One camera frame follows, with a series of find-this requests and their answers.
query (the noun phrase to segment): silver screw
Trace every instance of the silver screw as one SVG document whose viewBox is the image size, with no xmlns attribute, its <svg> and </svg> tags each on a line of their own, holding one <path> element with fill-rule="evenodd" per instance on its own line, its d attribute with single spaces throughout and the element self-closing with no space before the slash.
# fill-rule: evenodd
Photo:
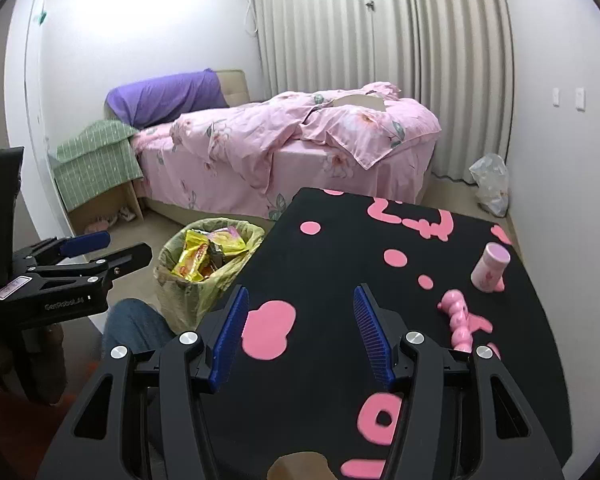
<svg viewBox="0 0 600 480">
<path fill-rule="evenodd" d="M 193 345 L 198 340 L 198 334 L 195 332 L 185 332 L 180 335 L 179 339 L 183 345 Z"/>
<path fill-rule="evenodd" d="M 491 359 L 493 357 L 493 350 L 488 346 L 478 346 L 478 348 L 475 349 L 475 353 L 478 354 L 478 357 L 483 359 Z"/>
<path fill-rule="evenodd" d="M 116 346 L 115 348 L 111 349 L 111 357 L 114 359 L 122 359 L 126 355 L 126 352 L 126 346 Z"/>
<path fill-rule="evenodd" d="M 412 345 L 424 343 L 424 336 L 420 332 L 409 332 L 404 338 Z"/>
</svg>

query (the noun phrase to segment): beige curtain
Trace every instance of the beige curtain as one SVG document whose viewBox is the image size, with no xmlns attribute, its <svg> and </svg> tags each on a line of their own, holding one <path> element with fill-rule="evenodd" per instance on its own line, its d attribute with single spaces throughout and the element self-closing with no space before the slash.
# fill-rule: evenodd
<svg viewBox="0 0 600 480">
<path fill-rule="evenodd" d="M 433 172 L 472 182 L 485 153 L 506 156 L 513 54 L 506 0 L 375 0 L 376 78 L 400 82 L 443 136 Z"/>
<path fill-rule="evenodd" d="M 368 0 L 255 0 L 271 95 L 359 88 L 374 80 Z"/>
</svg>

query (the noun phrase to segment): pink beaded object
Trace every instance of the pink beaded object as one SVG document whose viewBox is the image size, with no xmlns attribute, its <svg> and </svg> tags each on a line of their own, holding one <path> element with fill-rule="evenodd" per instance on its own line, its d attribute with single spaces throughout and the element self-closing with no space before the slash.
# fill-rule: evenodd
<svg viewBox="0 0 600 480">
<path fill-rule="evenodd" d="M 469 309 L 462 292 L 457 289 L 446 291 L 438 308 L 450 318 L 451 345 L 454 350 L 470 353 L 474 338 L 469 329 Z"/>
</svg>

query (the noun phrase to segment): person's leg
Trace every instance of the person's leg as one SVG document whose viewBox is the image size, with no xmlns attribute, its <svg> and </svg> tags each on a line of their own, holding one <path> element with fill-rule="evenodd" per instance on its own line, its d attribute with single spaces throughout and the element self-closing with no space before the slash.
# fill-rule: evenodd
<svg viewBox="0 0 600 480">
<path fill-rule="evenodd" d="M 157 350 L 175 334 L 164 318 L 144 301 L 129 298 L 111 307 L 102 334 L 102 354 L 124 345 L 134 354 Z"/>
</svg>

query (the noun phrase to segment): white label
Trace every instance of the white label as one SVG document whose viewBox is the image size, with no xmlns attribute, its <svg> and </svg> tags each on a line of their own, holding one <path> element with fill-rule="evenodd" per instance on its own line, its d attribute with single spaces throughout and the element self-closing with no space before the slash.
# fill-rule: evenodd
<svg viewBox="0 0 600 480">
<path fill-rule="evenodd" d="M 0 289 L 0 300 L 6 300 L 11 294 L 18 290 L 21 286 L 27 285 L 33 278 L 30 276 L 18 276 L 11 283 L 7 283 Z"/>
</svg>

